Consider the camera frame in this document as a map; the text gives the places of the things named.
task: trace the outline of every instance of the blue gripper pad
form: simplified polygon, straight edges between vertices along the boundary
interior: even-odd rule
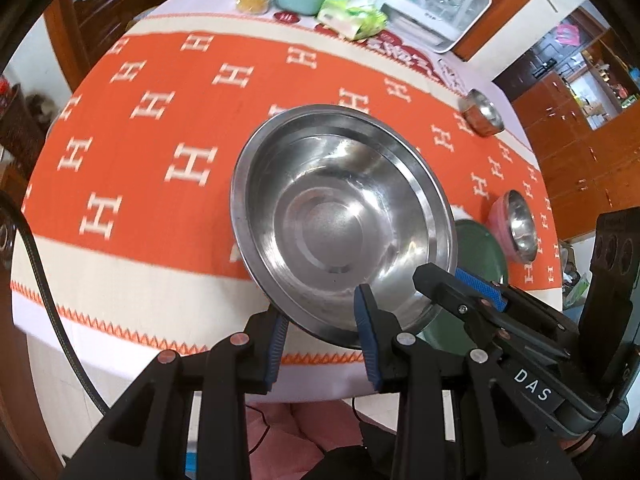
[[[498,312],[504,312],[504,309],[507,308],[507,302],[502,298],[500,291],[490,283],[487,283],[486,281],[481,280],[462,269],[456,269],[456,278],[465,285],[474,288],[483,296],[489,298],[494,303],[495,309]]]
[[[364,355],[364,365],[367,369],[367,379],[373,384],[374,390],[378,391],[382,387],[382,375],[378,368],[378,342],[376,341],[376,335],[373,333],[371,318],[359,286],[356,287],[353,295],[353,314],[358,327],[360,347]]]
[[[284,340],[287,338],[287,329],[289,328],[289,321],[283,316],[278,316],[273,334],[271,335],[271,342],[269,343],[269,363],[267,368],[267,376],[265,377],[267,384],[269,385],[269,391],[273,383],[278,378],[278,371],[280,370],[280,360],[282,359],[282,352],[284,351]]]

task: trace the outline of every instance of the white tile floor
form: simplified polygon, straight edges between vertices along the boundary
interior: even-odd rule
[[[62,352],[32,336],[27,336],[33,384],[44,422],[58,455],[72,456],[101,414],[85,394]],[[96,368],[86,367],[104,400],[113,404],[129,386],[129,381]],[[356,408],[380,424],[396,429],[398,395],[386,394],[356,399]],[[200,399],[194,400],[190,439],[196,440]]]

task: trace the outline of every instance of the screw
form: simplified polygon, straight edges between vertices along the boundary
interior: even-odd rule
[[[478,364],[485,363],[489,360],[489,356],[486,354],[486,352],[479,348],[474,348],[471,352],[469,352],[469,357],[471,357],[472,361]]]
[[[233,346],[244,346],[249,342],[249,336],[244,332],[236,332],[229,338],[229,341]]]
[[[411,346],[415,343],[415,335],[409,334],[408,332],[401,332],[396,336],[396,341],[402,346]]]
[[[175,352],[173,350],[162,350],[158,354],[158,361],[163,365],[173,363],[175,361]]]

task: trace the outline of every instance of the brown basket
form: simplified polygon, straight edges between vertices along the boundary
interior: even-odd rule
[[[30,177],[44,146],[44,135],[27,109],[20,85],[14,86],[13,90],[11,102],[0,115],[0,144]]]

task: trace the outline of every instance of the pink cloth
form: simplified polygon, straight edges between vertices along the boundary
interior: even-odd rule
[[[300,480],[322,460],[322,450],[362,444],[358,420],[341,400],[252,405],[271,426],[249,457],[254,480]],[[260,413],[247,408],[246,426],[252,449],[265,430]]]

